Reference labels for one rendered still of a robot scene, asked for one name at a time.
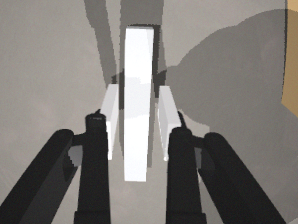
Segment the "white square stick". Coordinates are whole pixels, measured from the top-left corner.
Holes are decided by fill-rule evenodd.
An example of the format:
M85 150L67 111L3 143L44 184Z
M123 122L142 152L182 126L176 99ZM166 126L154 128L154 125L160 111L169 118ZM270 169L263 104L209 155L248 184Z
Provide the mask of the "white square stick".
M125 181L146 181L153 28L127 26L125 45Z

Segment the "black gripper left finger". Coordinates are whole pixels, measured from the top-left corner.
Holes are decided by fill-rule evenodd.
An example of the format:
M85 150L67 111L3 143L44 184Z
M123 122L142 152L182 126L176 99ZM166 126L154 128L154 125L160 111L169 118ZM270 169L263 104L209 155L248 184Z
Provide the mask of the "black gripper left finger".
M85 117L85 133L60 129L49 138L1 204L0 224L51 224L78 166L73 224L111 224L108 159L117 119L118 84L109 84L101 109Z

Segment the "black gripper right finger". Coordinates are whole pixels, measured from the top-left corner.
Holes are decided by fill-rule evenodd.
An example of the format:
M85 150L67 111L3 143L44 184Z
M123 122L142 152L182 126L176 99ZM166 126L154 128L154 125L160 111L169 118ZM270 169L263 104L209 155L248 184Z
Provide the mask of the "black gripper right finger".
M207 224L198 173L224 224L286 224L221 134L192 135L169 86L159 88L158 121L168 160L165 224Z

